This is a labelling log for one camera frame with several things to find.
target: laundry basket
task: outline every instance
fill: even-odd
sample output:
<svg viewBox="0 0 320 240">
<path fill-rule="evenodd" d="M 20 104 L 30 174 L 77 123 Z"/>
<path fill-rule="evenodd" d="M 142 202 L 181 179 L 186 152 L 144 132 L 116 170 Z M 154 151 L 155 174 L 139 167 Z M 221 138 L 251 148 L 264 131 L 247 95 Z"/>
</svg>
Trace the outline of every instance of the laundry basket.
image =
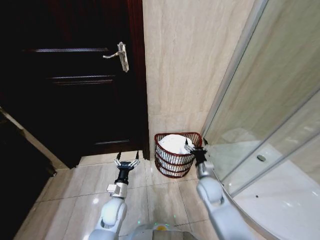
<svg viewBox="0 0 320 240">
<path fill-rule="evenodd" d="M 186 175 L 195 159 L 192 154 L 176 154 L 165 150 L 160 146 L 159 141 L 170 134 L 177 134 L 189 138 L 194 146 L 201 147 L 202 138 L 197 132 L 178 132 L 178 133 L 158 133 L 154 136 L 155 141 L 155 166 L 163 175 L 178 179 Z"/>
</svg>

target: white towel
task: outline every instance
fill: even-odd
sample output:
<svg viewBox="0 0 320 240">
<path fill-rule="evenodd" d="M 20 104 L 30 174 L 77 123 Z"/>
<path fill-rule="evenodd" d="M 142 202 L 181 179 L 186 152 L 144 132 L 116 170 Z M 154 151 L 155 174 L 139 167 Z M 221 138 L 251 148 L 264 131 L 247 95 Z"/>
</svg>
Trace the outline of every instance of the white towel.
<svg viewBox="0 0 320 240">
<path fill-rule="evenodd" d="M 188 145 L 194 146 L 192 141 L 185 136 L 178 134 L 170 134 L 165 136 L 159 141 L 159 144 L 162 148 L 173 154 L 189 154 L 185 149 L 186 140 Z"/>
</svg>

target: glass panel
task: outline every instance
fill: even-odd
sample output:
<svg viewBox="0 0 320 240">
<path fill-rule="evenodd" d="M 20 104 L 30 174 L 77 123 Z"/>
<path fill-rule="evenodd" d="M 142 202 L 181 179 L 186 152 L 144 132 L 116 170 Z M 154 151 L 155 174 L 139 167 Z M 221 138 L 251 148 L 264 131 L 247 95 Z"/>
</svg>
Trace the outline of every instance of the glass panel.
<svg viewBox="0 0 320 240">
<path fill-rule="evenodd" d="M 320 1 L 268 1 L 205 135 L 220 179 L 319 89 L 319 10 Z"/>
<path fill-rule="evenodd" d="M 320 92 L 256 149 L 223 183 L 233 196 L 264 170 L 320 133 Z"/>
<path fill-rule="evenodd" d="M 283 164 L 239 193 L 234 200 L 279 239 L 319 239 L 319 156 L 320 136 L 290 155 Z"/>
</svg>

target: door handle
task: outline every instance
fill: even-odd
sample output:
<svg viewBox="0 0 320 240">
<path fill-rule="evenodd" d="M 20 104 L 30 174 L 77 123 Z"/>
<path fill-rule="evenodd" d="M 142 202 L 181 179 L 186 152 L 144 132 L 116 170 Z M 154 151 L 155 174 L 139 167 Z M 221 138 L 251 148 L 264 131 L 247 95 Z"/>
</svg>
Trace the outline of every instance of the door handle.
<svg viewBox="0 0 320 240">
<path fill-rule="evenodd" d="M 113 57 L 119 56 L 120 57 L 120 62 L 122 65 L 122 70 L 124 72 L 128 72 L 129 71 L 129 64 L 128 64 L 128 58 L 127 58 L 127 51 L 126 51 L 126 45 L 121 41 L 119 42 L 118 46 L 118 51 L 115 54 L 106 56 L 103 55 L 102 57 L 104 59 L 111 59 Z"/>
</svg>

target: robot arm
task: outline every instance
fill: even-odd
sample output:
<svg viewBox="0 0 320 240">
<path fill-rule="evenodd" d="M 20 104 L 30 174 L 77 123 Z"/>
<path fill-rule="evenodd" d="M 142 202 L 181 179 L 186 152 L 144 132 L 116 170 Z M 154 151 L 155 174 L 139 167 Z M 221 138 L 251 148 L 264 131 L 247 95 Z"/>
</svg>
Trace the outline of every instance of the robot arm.
<svg viewBox="0 0 320 240">
<path fill-rule="evenodd" d="M 196 174 L 199 179 L 196 190 L 202 199 L 209 219 L 220 240 L 254 240 L 246 222 L 237 209 L 230 203 L 222 186 L 214 178 L 214 166 L 207 162 L 202 147 L 190 147 L 185 142 L 185 149 L 195 155 Z"/>
<path fill-rule="evenodd" d="M 101 215 L 89 240 L 117 240 L 119 238 L 120 228 L 127 214 L 125 198 L 127 197 L 129 172 L 140 163 L 139 152 L 136 153 L 134 161 L 120 162 L 120 156 L 121 152 L 114 160 L 120 170 L 118 178 L 106 189 L 112 198 L 103 205 Z"/>
</svg>

